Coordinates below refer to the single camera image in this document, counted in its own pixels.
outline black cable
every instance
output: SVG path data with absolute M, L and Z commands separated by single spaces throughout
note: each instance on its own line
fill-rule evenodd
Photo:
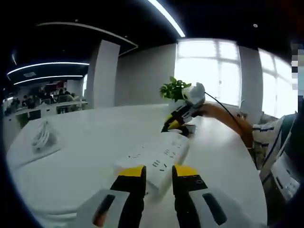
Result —
M 216 102 L 218 102 L 228 113 L 229 115 L 232 117 L 232 119 L 236 122 L 236 124 L 238 125 L 238 127 L 240 128 L 240 130 L 245 133 L 244 129 L 241 127 L 241 125 L 239 125 L 239 123 L 237 122 L 237 120 L 234 118 L 233 114 L 231 114 L 230 111 L 228 111 L 228 109 L 221 103 L 219 102 L 217 99 L 215 99 L 213 96 L 211 96 L 210 94 L 208 94 L 207 92 L 205 92 L 205 94 L 207 94 L 208 96 L 210 96 L 211 98 L 213 98 L 214 100 L 216 100 Z M 256 158 L 256 153 L 253 152 L 253 160 L 255 163 L 255 166 L 257 167 L 257 158 Z

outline black ceiling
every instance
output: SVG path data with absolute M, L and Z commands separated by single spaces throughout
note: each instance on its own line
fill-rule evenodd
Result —
M 287 61 L 291 59 L 290 39 L 295 38 L 297 26 L 290 17 L 293 11 L 288 4 L 281 3 L 285 1 L 266 1 L 267 4 L 261 0 L 158 2 L 173 16 L 186 38 L 231 39 L 243 46 L 263 48 Z M 102 39 L 120 44 L 120 53 L 134 48 L 128 42 L 88 28 L 37 26 L 46 22 L 73 22 L 107 30 L 137 44 L 138 49 L 132 52 L 174 43 L 180 38 L 148 0 L 86 1 L 79 5 L 76 2 L 27 4 L 19 5 L 15 15 L 18 17 L 10 17 L 6 25 L 6 34 L 11 36 L 3 44 L 7 63 L 4 73 L 45 62 L 88 63 Z

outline white power strip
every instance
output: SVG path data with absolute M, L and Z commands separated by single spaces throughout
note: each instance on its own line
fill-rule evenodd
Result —
M 174 164 L 181 164 L 189 150 L 189 139 L 177 132 L 163 132 L 150 142 L 142 144 L 133 154 L 116 164 L 117 169 L 137 165 L 147 168 L 147 181 L 160 190 L 171 181 Z

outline white pillar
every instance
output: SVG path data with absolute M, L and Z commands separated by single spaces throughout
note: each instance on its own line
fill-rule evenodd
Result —
M 92 55 L 85 92 L 90 108 L 114 106 L 119 49 L 119 45 L 102 40 Z

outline led light strip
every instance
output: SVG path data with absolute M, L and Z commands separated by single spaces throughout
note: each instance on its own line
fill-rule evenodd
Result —
M 75 64 L 75 65 L 89 65 L 88 63 L 74 63 L 74 62 L 51 62 L 51 63 L 38 63 L 38 64 L 34 64 L 34 65 L 29 65 L 29 66 L 24 66 L 24 67 L 20 67 L 20 68 L 17 68 L 17 69 L 14 69 L 12 71 L 9 71 L 7 73 L 7 75 L 13 73 L 13 72 L 16 72 L 18 70 L 21 70 L 21 69 L 25 69 L 25 68 L 28 68 L 28 67 L 35 67 L 35 66 L 41 66 L 41 65 L 49 65 L 49 64 Z
M 158 9 L 159 12 L 161 12 L 165 18 L 172 24 L 172 26 L 175 28 L 175 30 L 179 33 L 181 37 L 185 37 L 184 32 L 181 30 L 179 25 L 176 23 L 176 21 L 173 19 L 173 17 L 165 10 L 165 8 L 157 1 L 157 0 L 148 0 L 153 6 Z
M 33 80 L 38 80 L 38 79 L 43 79 L 43 78 L 53 78 L 53 77 L 83 77 L 82 75 L 62 75 L 62 76 L 48 76 L 48 77 L 37 77 L 37 78 L 32 78 L 32 79 L 28 79 L 25 81 L 21 81 L 21 82 L 16 82 L 14 83 L 14 85 L 23 83 L 23 82 L 29 82 L 29 81 L 33 81 Z

